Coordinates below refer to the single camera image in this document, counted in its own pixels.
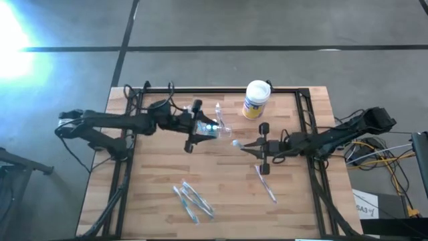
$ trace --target clear plastic utensil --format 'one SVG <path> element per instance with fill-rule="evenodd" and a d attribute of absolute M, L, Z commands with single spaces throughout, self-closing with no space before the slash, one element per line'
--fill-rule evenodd
<path fill-rule="evenodd" d="M 219 119 L 220 127 L 224 128 L 225 123 L 223 122 L 223 114 L 221 113 L 220 103 L 218 103 L 218 102 L 215 105 L 215 114 L 217 115 L 217 118 Z"/>
<path fill-rule="evenodd" d="M 192 194 L 196 197 L 196 200 L 197 200 L 197 202 L 200 202 L 201 203 L 201 205 L 203 205 L 203 206 L 205 206 L 206 208 L 207 208 L 207 210 L 210 212 L 210 213 L 212 213 L 212 214 L 214 214 L 214 209 L 213 209 L 213 207 L 211 207 L 209 204 L 208 204 L 208 202 L 207 202 L 207 200 L 205 200 L 205 199 L 203 199 L 200 195 L 199 195 L 199 193 L 197 193 L 186 181 L 183 181 L 183 187 L 185 188 L 185 189 L 190 189 L 191 191 L 192 191 Z"/>
<path fill-rule="evenodd" d="M 272 198 L 272 200 L 274 201 L 274 203 L 276 204 L 276 198 L 274 196 L 274 193 L 272 192 L 272 190 L 270 189 L 270 187 L 268 186 L 268 184 L 266 183 L 265 179 L 261 176 L 260 174 L 260 170 L 259 170 L 259 166 L 258 165 L 254 165 L 255 167 L 255 171 L 257 172 L 257 174 L 259 175 L 260 181 L 263 184 L 263 186 L 265 187 L 266 191 L 269 193 L 269 196 Z"/>
<path fill-rule="evenodd" d="M 186 200 L 182 197 L 182 195 L 181 195 L 181 193 L 180 193 L 179 189 L 178 189 L 177 187 L 173 186 L 173 190 L 174 190 L 174 192 L 179 196 L 179 198 L 180 198 L 180 200 L 181 200 L 181 203 L 182 203 L 182 205 L 183 205 L 184 209 L 187 211 L 187 213 L 189 214 L 189 216 L 190 216 L 190 218 L 192 219 L 192 221 L 193 221 L 195 224 L 199 224 L 199 219 L 198 219 L 198 217 L 197 217 L 197 216 L 192 212 L 192 210 L 190 210 L 190 208 L 189 208 L 189 207 L 188 207 L 188 205 L 187 205 Z"/>
<path fill-rule="evenodd" d="M 190 197 L 189 191 L 187 191 L 186 188 L 182 187 L 180 188 L 180 191 L 184 194 L 184 196 L 187 197 L 191 202 L 193 202 L 198 208 L 200 208 L 202 211 L 204 211 L 211 219 L 214 218 L 214 214 L 212 214 L 208 209 L 205 207 L 204 204 L 198 202 L 197 200 L 194 200 Z"/>

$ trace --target yellow label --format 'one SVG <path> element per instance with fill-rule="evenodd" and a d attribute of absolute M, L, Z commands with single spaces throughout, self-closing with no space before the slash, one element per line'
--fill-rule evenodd
<path fill-rule="evenodd" d="M 263 114 L 265 105 L 264 104 L 252 104 L 245 98 L 243 103 L 242 113 L 249 119 L 259 118 Z"/>

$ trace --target metal stand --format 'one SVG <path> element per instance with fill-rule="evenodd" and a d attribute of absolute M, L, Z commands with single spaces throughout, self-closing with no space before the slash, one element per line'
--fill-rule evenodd
<path fill-rule="evenodd" d="M 49 175 L 54 171 L 54 167 L 48 167 L 41 163 L 14 155 L 6 151 L 6 149 L 0 147 L 0 161 L 9 163 L 12 165 L 5 165 L 0 168 L 1 171 L 5 172 L 5 177 L 12 175 L 13 181 L 9 180 L 6 184 L 9 185 L 11 190 L 10 204 L 4 213 L 4 216 L 0 221 L 0 240 L 5 235 L 7 227 L 10 221 L 15 216 L 16 210 L 22 201 L 27 187 L 29 178 L 33 170 L 43 172 L 45 175 Z"/>
<path fill-rule="evenodd" d="M 32 161 L 6 151 L 6 149 L 0 147 L 0 161 L 10 163 L 12 165 L 22 166 L 32 170 L 42 171 L 44 174 L 49 175 L 54 171 L 54 167 L 48 167 L 36 161 Z"/>

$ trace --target white container lid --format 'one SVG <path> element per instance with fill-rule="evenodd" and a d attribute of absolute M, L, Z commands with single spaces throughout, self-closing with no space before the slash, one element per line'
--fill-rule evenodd
<path fill-rule="evenodd" d="M 270 85 L 263 80 L 253 80 L 247 86 L 247 97 L 255 103 L 265 103 L 270 96 Z"/>

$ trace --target white cable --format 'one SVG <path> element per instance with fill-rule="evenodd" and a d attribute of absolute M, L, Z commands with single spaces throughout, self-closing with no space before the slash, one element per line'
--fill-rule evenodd
<path fill-rule="evenodd" d="M 346 162 L 349 161 L 350 157 L 354 154 L 356 150 L 356 146 L 354 146 L 354 149 L 351 151 L 350 155 L 346 158 Z"/>
<path fill-rule="evenodd" d="M 371 155 L 375 155 L 375 154 L 377 154 L 377 153 L 381 153 L 381 152 L 384 152 L 384 151 L 389 151 L 389 150 L 396 149 L 396 148 L 400 148 L 400 147 L 408 147 L 408 146 L 410 146 L 410 145 L 412 145 L 412 144 L 410 143 L 410 144 L 406 144 L 406 145 L 401 145 L 401 146 L 396 146 L 396 147 L 390 147 L 390 148 L 388 148 L 388 149 L 383 149 L 383 150 L 380 150 L 380 151 L 376 151 L 376 152 L 374 152 L 374 153 L 370 153 L 370 154 L 367 154 L 367 155 L 363 155 L 362 157 L 359 157 L 359 158 L 357 158 L 357 159 L 354 159 L 354 160 L 352 160 L 352 161 L 349 161 L 349 162 L 347 162 L 346 164 L 348 165 L 348 164 L 354 163 L 354 162 L 356 162 L 356 161 L 358 161 L 358 160 L 361 160 L 361 159 L 366 158 L 366 157 L 370 157 Z"/>

